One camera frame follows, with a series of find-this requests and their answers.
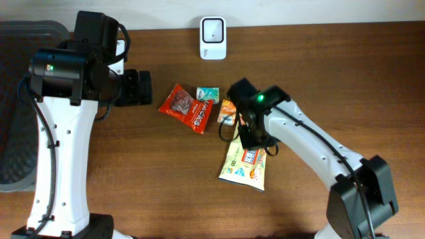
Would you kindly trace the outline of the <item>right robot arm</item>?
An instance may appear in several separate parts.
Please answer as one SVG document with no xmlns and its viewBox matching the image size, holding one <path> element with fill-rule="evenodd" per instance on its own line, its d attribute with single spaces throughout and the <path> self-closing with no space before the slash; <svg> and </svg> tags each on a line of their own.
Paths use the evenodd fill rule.
<svg viewBox="0 0 425 239">
<path fill-rule="evenodd" d="M 278 86 L 259 91 L 247 79 L 228 90 L 242 119 L 238 138 L 249 151 L 287 145 L 329 191 L 327 224 L 316 238 L 382 238 L 375 230 L 398 212 L 388 163 L 365 159 L 313 123 Z"/>
</svg>

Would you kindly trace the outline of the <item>red candy bag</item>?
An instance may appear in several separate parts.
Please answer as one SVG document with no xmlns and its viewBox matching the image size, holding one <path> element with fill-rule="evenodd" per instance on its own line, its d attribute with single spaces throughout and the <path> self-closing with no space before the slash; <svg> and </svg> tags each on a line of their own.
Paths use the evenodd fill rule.
<svg viewBox="0 0 425 239">
<path fill-rule="evenodd" d="M 176 84 L 158 111 L 181 121 L 194 132 L 203 134 L 212 106 L 212 100 L 200 102 L 180 84 Z"/>
</svg>

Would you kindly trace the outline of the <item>teal tissue pack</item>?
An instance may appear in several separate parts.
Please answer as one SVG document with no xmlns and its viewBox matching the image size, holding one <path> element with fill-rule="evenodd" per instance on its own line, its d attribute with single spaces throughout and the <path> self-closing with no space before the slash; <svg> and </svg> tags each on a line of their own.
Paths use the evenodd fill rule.
<svg viewBox="0 0 425 239">
<path fill-rule="evenodd" d="M 220 101 L 219 88 L 199 87 L 196 91 L 196 98 L 199 102 L 212 100 L 213 104 L 218 104 Z"/>
</svg>

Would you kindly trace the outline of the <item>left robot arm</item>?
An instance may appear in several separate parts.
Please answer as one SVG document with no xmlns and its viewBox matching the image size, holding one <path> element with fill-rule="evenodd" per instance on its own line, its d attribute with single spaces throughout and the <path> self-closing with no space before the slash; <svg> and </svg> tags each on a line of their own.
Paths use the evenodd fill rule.
<svg viewBox="0 0 425 239">
<path fill-rule="evenodd" d="M 31 60 L 22 83 L 38 122 L 35 199 L 12 238 L 123 237 L 111 215 L 89 211 L 86 179 L 98 109 L 153 101 L 150 73 L 124 68 L 130 45 L 117 20 L 80 11 L 73 39 L 40 49 Z"/>
</svg>

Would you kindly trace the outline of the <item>orange tissue pack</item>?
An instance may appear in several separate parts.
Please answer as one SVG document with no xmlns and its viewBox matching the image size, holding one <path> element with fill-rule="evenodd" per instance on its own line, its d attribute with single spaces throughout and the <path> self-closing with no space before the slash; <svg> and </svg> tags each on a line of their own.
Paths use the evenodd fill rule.
<svg viewBox="0 0 425 239">
<path fill-rule="evenodd" d="M 236 121 L 236 107 L 229 100 L 223 100 L 219 113 L 218 113 L 218 123 L 223 123 L 224 125 L 233 126 Z"/>
</svg>

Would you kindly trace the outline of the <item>yellow snack bag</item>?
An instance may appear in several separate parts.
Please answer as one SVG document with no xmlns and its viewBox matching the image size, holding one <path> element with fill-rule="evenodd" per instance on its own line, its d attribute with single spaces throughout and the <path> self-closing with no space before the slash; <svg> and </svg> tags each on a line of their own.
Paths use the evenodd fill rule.
<svg viewBox="0 0 425 239">
<path fill-rule="evenodd" d="M 240 137 L 237 137 L 229 145 L 218 179 L 250 186 L 263 192 L 266 156 L 264 149 L 244 149 Z"/>
</svg>

